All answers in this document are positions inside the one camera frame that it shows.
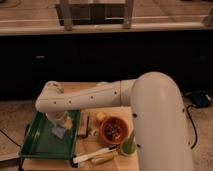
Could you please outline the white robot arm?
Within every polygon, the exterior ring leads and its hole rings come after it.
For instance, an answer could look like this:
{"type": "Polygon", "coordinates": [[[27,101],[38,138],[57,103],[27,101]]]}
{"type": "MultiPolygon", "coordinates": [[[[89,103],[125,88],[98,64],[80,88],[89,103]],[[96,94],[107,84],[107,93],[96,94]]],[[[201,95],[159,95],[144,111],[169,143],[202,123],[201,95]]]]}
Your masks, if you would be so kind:
{"type": "Polygon", "coordinates": [[[183,98],[164,73],[148,72],[68,93],[60,83],[49,81],[35,102],[55,123],[67,110],[116,106],[131,108],[140,171],[194,171],[183,98]]]}

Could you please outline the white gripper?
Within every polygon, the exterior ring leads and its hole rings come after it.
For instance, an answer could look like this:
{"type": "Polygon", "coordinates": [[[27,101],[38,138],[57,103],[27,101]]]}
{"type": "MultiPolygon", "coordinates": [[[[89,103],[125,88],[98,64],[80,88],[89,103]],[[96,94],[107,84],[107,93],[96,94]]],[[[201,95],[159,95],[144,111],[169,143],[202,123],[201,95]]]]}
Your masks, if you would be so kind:
{"type": "Polygon", "coordinates": [[[54,126],[59,125],[68,130],[70,130],[73,126],[72,119],[67,111],[48,113],[46,114],[46,117],[54,126]]]}

